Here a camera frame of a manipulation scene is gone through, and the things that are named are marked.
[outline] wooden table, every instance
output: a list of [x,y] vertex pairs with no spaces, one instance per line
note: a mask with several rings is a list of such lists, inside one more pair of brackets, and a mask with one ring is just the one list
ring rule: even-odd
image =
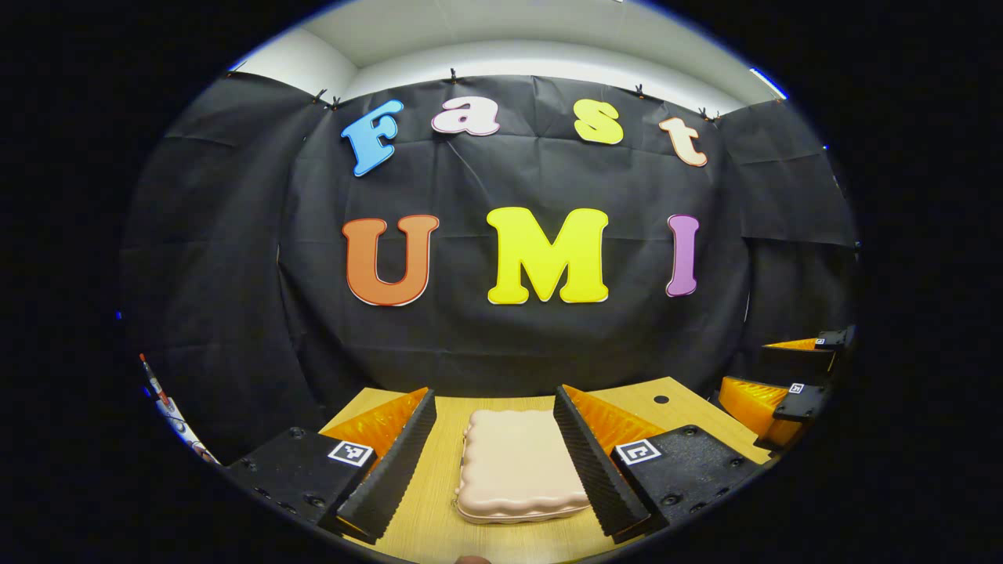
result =
[[[753,447],[755,435],[672,378],[591,392],[632,411],[666,431],[696,425],[749,460],[763,464],[768,451]],[[371,409],[403,393],[364,388],[323,430]],[[669,397],[658,403],[656,395]],[[435,397],[437,419],[418,460],[404,499],[386,534],[375,546],[346,539],[419,564],[453,564],[463,555],[482,556],[492,564],[559,564],[574,562],[636,542],[614,545],[603,536],[592,508],[572,517],[541,523],[473,525],[453,506],[459,486],[462,434],[476,409],[553,409],[554,396]]]

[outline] white wall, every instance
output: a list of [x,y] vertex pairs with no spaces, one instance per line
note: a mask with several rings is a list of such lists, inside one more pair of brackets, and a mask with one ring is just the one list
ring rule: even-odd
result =
[[697,111],[722,114],[744,107],[721,90],[654,62],[596,47],[552,41],[484,41],[437,47],[359,69],[344,99],[392,86],[457,76],[534,74],[588,80],[646,93]]
[[240,72],[268,76],[333,102],[344,92],[358,69],[337,49],[305,29],[294,28],[253,51]]

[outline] ceiling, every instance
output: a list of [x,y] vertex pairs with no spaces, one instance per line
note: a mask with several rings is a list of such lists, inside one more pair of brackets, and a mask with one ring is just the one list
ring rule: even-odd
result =
[[751,104],[773,99],[749,65],[676,16],[638,0],[354,0],[304,23],[363,68],[457,43],[561,41],[684,72]]

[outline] blue light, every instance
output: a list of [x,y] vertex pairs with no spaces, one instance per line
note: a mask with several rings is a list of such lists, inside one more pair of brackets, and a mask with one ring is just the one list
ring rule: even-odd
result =
[[758,76],[760,80],[762,80],[763,82],[765,82],[766,85],[769,86],[769,89],[773,90],[773,92],[776,93],[776,95],[780,96],[780,99],[784,99],[784,100],[787,99],[787,95],[784,94],[783,92],[781,92],[780,89],[776,87],[776,84],[773,84],[772,82],[770,82],[769,78],[766,78],[765,76],[763,76],[761,72],[759,72],[758,70],[756,70],[754,68],[750,68],[749,71],[752,72],[752,74],[755,74],[756,76]]

